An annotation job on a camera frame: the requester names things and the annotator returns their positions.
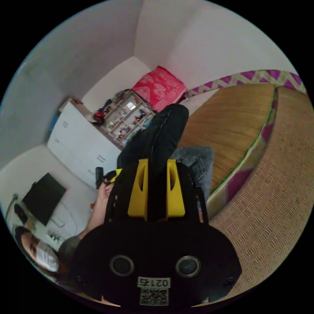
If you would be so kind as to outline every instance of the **camera lens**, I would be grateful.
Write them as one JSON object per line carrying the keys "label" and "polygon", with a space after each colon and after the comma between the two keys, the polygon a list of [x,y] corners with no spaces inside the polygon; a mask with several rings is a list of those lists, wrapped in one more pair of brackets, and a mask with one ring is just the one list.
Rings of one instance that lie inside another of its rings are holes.
{"label": "camera lens", "polygon": [[181,257],[176,264],[176,271],[182,277],[193,277],[200,268],[200,261],[194,256]]}
{"label": "camera lens", "polygon": [[129,276],[134,270],[134,264],[129,257],[116,255],[110,261],[110,269],[118,276]]}

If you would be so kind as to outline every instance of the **red patterned cushion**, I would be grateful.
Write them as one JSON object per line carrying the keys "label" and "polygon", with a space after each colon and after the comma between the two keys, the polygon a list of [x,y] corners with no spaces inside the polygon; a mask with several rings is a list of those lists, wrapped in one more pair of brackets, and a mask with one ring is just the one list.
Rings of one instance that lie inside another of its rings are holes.
{"label": "red patterned cushion", "polygon": [[176,103],[186,90],[185,85],[169,71],[158,66],[144,75],[132,88],[160,112],[167,105]]}

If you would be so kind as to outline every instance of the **drawer handle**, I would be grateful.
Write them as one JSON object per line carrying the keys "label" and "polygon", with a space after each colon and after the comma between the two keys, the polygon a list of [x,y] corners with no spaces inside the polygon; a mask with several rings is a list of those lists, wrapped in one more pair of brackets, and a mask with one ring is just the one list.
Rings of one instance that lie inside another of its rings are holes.
{"label": "drawer handle", "polygon": [[103,161],[105,161],[105,158],[102,157],[101,155],[98,155],[97,159],[100,160],[99,158],[102,159]]}

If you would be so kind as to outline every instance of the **qr code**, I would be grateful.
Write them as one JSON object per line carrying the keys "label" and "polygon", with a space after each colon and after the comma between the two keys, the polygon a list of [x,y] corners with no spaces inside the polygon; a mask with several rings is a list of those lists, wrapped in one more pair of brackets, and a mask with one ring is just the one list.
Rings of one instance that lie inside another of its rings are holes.
{"label": "qr code", "polygon": [[140,305],[163,306],[169,303],[169,289],[141,289]]}

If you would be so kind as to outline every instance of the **cable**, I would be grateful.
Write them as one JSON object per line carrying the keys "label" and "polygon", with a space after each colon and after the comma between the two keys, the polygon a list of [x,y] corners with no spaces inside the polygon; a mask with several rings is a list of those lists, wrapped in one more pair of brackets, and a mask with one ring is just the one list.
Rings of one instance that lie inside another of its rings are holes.
{"label": "cable", "polygon": [[16,200],[18,199],[18,197],[19,197],[19,196],[18,196],[16,193],[13,194],[12,199],[11,199],[11,202],[10,202],[10,204],[9,204],[9,206],[8,206],[7,211],[6,211],[5,221],[7,221],[8,214],[9,214],[9,211],[10,211],[10,208],[11,208],[12,204],[14,203],[14,201],[16,201]]}
{"label": "cable", "polygon": [[61,203],[61,204],[64,206],[64,208],[69,212],[69,214],[70,214],[70,216],[71,216],[71,218],[72,218],[72,220],[73,220],[73,222],[74,222],[74,224],[75,224],[75,235],[76,235],[76,233],[77,233],[77,231],[78,231],[78,225],[76,224],[76,222],[75,222],[75,220],[74,220],[74,218],[73,218],[71,212],[69,211],[69,209],[68,209],[62,202],[60,202],[60,203]]}

